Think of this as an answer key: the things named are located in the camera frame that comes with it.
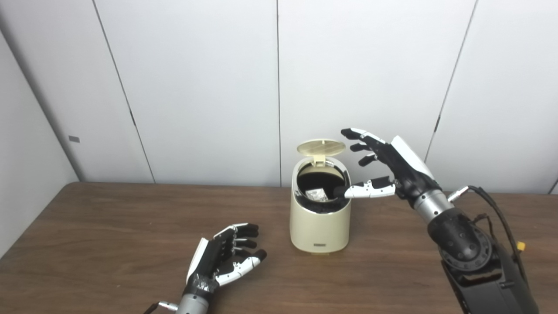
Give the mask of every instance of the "trash can lid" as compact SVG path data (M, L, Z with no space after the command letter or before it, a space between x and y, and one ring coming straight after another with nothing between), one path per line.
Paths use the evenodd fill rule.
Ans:
M335 156L345 150L345 143L336 140L316 139L300 144L296 150L304 156Z

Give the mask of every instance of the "cream trash can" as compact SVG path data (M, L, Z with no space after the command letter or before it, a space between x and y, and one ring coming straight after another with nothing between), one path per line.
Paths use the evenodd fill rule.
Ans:
M295 165L291 188L291 241L311 253L330 253L349 242L350 199L333 196L336 187L351 185L346 167L331 156L345 144L335 140L311 140L300 144L307 158Z

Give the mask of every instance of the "cable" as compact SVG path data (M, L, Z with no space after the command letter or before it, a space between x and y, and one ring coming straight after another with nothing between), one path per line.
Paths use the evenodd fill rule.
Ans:
M498 208L498 205L496 205L496 202L492 199L492 197L490 197L490 195L488 195L488 193L485 190L483 190L483 188L474 187L472 185L469 185L469 188L473 190L476 194L480 195L494 209L496 215L498 215L498 218L500 218L500 221L502 222L502 226L504 227L504 231L506 232L506 235L508 237L509 243L512 245L513 256L514 259L517 261L517 266L519 267L519 272L521 273L521 277L523 277L523 280L525 280L525 284L529 287L529 283L527 282L527 275L525 273L525 268L523 267L523 261L521 260L521 256L519 255L519 250L517 249L516 239L514 239L513 237L512 230L509 228L508 222L506 221L504 214L502 213L500 208Z
M147 308L147 310L145 310L145 312L143 314L151 314L154 310L157 309L158 306L159 306L158 303L151 304L151 306L149 308Z
M475 217L475 219L473 219L473 223L476 225L477 222L486 219L488 220L488 229L490 230L490 236L496 241L498 242L498 239L496 239L496 235L494 235L494 229L492 228L492 220L490 220L490 216L488 216L485 213L482 213L480 215L478 215L477 217Z

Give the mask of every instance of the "paper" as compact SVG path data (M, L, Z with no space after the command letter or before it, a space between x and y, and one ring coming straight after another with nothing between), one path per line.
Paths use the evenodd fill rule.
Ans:
M325 195L324 189L314 189L306 191L306 197L317 202L329 201L328 196Z

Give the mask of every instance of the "robotic arm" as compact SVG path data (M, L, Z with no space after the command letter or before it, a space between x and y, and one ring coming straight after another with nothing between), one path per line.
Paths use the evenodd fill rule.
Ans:
M201 238L188 269L180 304L161 301L151 305L144 314L158 306L177 314L205 314L217 288L240 279L266 258L264 250L251 254L243 249L256 248L256 242L245 237L257 236L257 225L239 223L221 230L212 240Z
M383 177L339 187L335 195L368 198L396 194L406 199L438 245L442 268L464 314L538 314L513 236L496 203L484 190L465 187L446 198L428 167L399 136L387 143L359 129L344 129L341 134L360 141L350 147L352 151L371 151L359 165L379 160L390 168L394 180ZM497 211L512 242L512 256L492 230L487 235L476 225L477 219L472 221L453 205L468 189L480 194Z

